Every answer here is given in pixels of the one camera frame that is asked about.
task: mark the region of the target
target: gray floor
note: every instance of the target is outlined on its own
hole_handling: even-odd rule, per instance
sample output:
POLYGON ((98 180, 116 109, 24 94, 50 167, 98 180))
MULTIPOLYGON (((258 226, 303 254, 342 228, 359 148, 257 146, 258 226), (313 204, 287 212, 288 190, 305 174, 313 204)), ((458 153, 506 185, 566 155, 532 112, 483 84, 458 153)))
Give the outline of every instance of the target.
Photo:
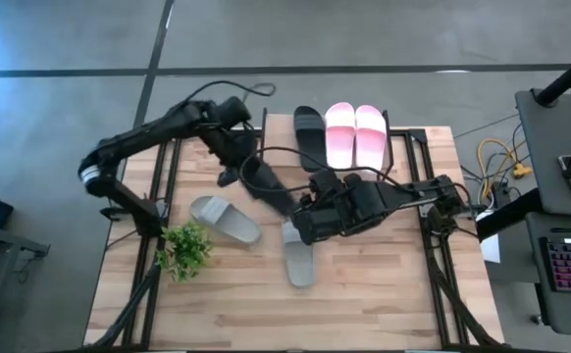
MULTIPOLYGON (((2 0, 0 70, 146 69, 164 2, 2 0)), ((571 0, 177 0, 160 67, 560 63, 571 63, 571 0)), ((346 100, 388 109, 394 126, 445 125, 458 134, 514 114, 515 91, 559 74, 165 76, 155 80, 146 120, 199 84, 226 78, 277 85, 272 98, 249 98, 256 124, 263 107, 322 112, 346 100)), ((81 344, 109 224, 97 213, 104 202, 85 195, 76 169, 100 138, 131 127, 143 83, 142 76, 0 78, 0 198, 17 210, 11 229, 52 244, 25 284, 9 284, 0 352, 81 344)), ((232 94, 239 92, 221 86, 202 97, 232 94)), ((460 137, 461 162, 477 172, 477 143, 508 140, 518 124, 460 137)), ((534 181, 516 184, 527 191, 534 181)), ((528 321, 538 311, 531 286, 493 282, 493 293, 508 343, 571 352, 571 336, 528 321)))

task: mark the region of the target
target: black desk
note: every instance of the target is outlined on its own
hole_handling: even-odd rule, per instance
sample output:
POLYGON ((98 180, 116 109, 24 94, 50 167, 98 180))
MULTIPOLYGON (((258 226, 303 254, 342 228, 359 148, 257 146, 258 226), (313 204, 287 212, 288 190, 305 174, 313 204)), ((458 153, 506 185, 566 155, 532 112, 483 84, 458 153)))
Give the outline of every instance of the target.
POLYGON ((550 325, 558 333, 571 334, 571 293, 551 290, 549 274, 539 244, 539 239, 543 237, 550 239, 571 238, 571 233, 554 233, 551 231, 554 227, 571 228, 571 217, 542 215, 533 212, 526 216, 526 223, 534 252, 534 260, 541 280, 541 283, 537 284, 537 295, 543 322, 550 325))
POLYGON ((515 95, 538 187, 478 222, 481 238, 512 226, 529 212, 571 216, 571 188, 562 176, 558 157, 571 155, 571 94, 552 108, 534 100, 531 91, 515 95))

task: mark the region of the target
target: wooden tabletop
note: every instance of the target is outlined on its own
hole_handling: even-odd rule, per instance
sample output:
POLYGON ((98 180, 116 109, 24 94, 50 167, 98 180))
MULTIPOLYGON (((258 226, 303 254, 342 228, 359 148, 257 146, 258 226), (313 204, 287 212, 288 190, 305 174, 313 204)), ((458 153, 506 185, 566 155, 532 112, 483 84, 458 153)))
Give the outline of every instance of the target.
MULTIPOLYGON (((450 128, 423 128, 436 175, 463 182, 450 128)), ((264 130, 266 147, 296 148, 291 116, 269 116, 264 130)), ((409 182, 404 140, 393 139, 392 148, 395 162, 391 176, 409 182)), ((156 149, 151 149, 130 158, 124 184, 138 194, 147 192, 155 157, 156 149)), ((286 186, 307 182, 298 156, 268 151, 264 159, 286 186)), ((421 161, 419 165, 424 176, 421 161)), ((396 212, 364 233, 315 244, 316 283, 297 289, 287 280, 282 220, 261 202, 252 201, 238 183, 219 188, 216 180, 221 170, 202 142, 182 144, 171 227, 190 220, 189 205, 194 199, 218 195, 257 222, 262 238, 247 247, 210 233, 215 246, 208 268, 198 277, 174 283, 162 274, 152 349, 440 348, 416 210, 396 212)), ((474 229, 468 222, 459 222, 474 229)), ((130 221, 114 224, 109 241, 132 229, 130 221)), ((132 236, 106 253, 85 342, 100 337, 125 306, 138 243, 138 236, 132 236)), ((457 232, 449 243, 462 299, 489 334, 503 341, 477 239, 457 232)), ((452 341, 456 341, 446 301, 445 311, 452 341)), ((142 316, 140 308, 135 339, 141 333, 142 316)))

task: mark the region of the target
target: black slide sandal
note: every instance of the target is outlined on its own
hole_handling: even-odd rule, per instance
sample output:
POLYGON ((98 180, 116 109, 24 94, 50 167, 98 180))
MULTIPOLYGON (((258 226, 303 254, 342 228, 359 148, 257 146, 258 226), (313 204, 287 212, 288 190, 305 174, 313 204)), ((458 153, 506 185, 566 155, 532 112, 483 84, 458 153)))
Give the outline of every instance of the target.
MULTIPOLYGON (((323 117, 314 108, 307 106, 296 108, 294 110, 294 132, 298 149, 327 166, 323 117)), ((300 156, 300 160, 305 172, 313 173, 322 169, 321 166, 303 156, 300 156)))

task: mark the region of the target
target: slide sandal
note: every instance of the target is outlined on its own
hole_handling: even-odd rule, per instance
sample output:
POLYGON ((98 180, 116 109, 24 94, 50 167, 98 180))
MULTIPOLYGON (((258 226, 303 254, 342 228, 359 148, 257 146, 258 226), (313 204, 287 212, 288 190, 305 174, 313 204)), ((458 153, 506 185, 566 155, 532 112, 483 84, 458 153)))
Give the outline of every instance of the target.
MULTIPOLYGON (((314 109, 301 106, 294 110, 294 131, 298 149, 308 154, 314 160, 327 165, 325 151, 325 122, 323 117, 314 109)), ((305 172, 317 172, 322 169, 308 158, 300 156, 301 167, 305 172)))
POLYGON ((201 196, 189 206, 189 213, 201 224, 244 244, 259 240, 261 230, 251 219, 222 197, 201 196))
POLYGON ((282 236, 284 237, 285 268, 289 282, 298 288, 314 284, 316 280, 314 247, 303 244, 292 221, 282 224, 282 236))
POLYGON ((327 163, 332 168, 350 168, 353 164, 355 112, 345 102, 334 104, 325 114, 327 126, 327 163))
POLYGON ((355 111, 355 124, 355 164, 380 170, 387 143, 386 120, 377 108, 364 105, 355 111))

